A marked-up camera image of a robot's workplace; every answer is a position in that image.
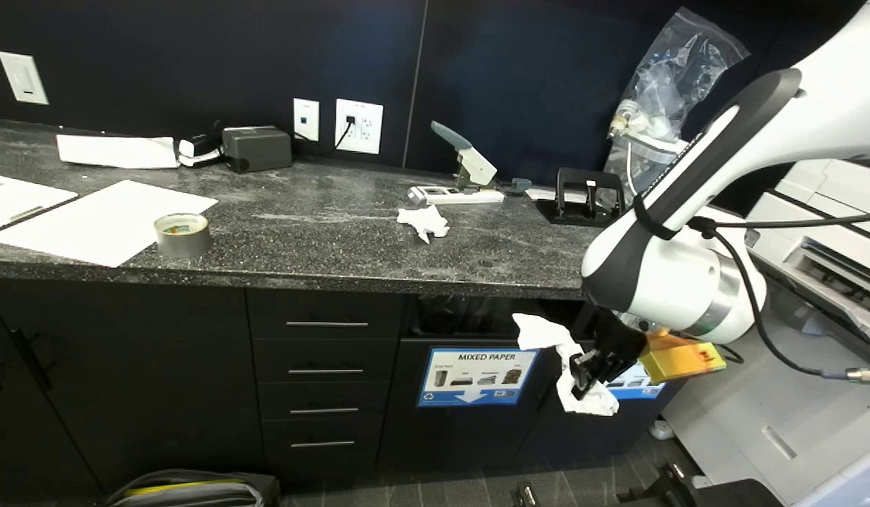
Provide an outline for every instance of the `black granite countertop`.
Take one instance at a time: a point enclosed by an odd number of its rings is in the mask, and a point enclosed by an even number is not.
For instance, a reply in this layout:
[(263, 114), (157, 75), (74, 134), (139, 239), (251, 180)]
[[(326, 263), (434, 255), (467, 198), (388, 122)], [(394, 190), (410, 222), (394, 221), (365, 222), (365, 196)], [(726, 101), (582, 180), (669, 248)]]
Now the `black granite countertop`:
[(60, 160), (53, 134), (6, 122), (0, 176), (78, 196), (142, 180), (218, 201), (206, 211), (213, 242), (198, 263), (151, 245), (122, 267), (95, 267), (0, 245), (0, 279), (581, 298), (581, 256), (593, 238), (509, 198), (443, 205), (450, 235), (425, 245), (396, 210), (408, 210), (408, 187), (446, 183), (432, 176), (326, 165), (251, 176), (81, 169)]

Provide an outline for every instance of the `drawer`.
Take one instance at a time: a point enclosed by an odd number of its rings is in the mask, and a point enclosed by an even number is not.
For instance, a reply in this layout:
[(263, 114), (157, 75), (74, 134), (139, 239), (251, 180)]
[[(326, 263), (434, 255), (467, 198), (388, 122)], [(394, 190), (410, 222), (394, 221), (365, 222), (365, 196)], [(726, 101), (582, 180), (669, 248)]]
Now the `drawer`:
[(263, 341), (258, 380), (388, 380), (394, 344), (381, 341)]
[(365, 428), (287, 428), (265, 422), (271, 467), (287, 479), (339, 479), (375, 473), (377, 435)]
[(332, 420), (381, 418), (387, 407), (384, 380), (289, 380), (258, 384), (265, 420)]
[(263, 339), (396, 341), (402, 298), (371, 293), (247, 293), (251, 327)]

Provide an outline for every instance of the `black backsplash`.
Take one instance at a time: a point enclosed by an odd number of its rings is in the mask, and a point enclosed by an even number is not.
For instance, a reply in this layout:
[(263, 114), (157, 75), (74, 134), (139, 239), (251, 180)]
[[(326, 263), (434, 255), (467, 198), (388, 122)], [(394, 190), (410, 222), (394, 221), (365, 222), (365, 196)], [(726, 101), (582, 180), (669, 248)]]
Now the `black backsplash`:
[[(813, 51), (855, 4), (688, 6), (740, 36), (754, 55), (747, 77), (757, 77)], [(0, 49), (25, 45), (49, 65), (50, 107), (12, 104), (0, 75), (0, 117), (157, 135), (275, 118), (289, 128), (289, 100), (322, 96), (322, 156), (332, 156), (332, 101), (353, 96), (387, 104), (381, 160), (450, 173), (454, 153), (427, 128), (439, 118), (474, 139), (503, 176), (548, 183), (557, 166), (602, 166), (613, 104), (679, 6), (12, 0), (0, 4)]]

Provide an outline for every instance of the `electrical outlet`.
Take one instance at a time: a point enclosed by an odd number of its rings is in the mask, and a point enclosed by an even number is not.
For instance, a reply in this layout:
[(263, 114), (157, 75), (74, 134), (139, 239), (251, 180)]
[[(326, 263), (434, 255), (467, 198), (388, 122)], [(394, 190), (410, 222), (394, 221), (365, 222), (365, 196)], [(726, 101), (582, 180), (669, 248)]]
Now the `electrical outlet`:
[(322, 101), (292, 100), (292, 134), (295, 141), (322, 141)]
[(0, 62), (6, 69), (15, 101), (49, 104), (49, 96), (46, 96), (46, 87), (43, 87), (43, 79), (39, 79), (33, 56), (0, 51)]
[(384, 131), (384, 104), (339, 100), (334, 141), (340, 153), (377, 156), (381, 131)]

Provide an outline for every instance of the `plastic bag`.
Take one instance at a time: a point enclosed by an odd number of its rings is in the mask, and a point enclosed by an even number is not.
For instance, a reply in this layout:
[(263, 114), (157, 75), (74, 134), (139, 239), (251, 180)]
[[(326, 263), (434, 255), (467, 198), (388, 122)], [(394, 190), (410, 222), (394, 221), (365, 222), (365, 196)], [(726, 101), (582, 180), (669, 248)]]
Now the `plastic bag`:
[(654, 190), (688, 151), (682, 125), (710, 96), (719, 77), (747, 60), (747, 49), (710, 21), (679, 8), (627, 83), (609, 135), (605, 173), (624, 180), (624, 201)]

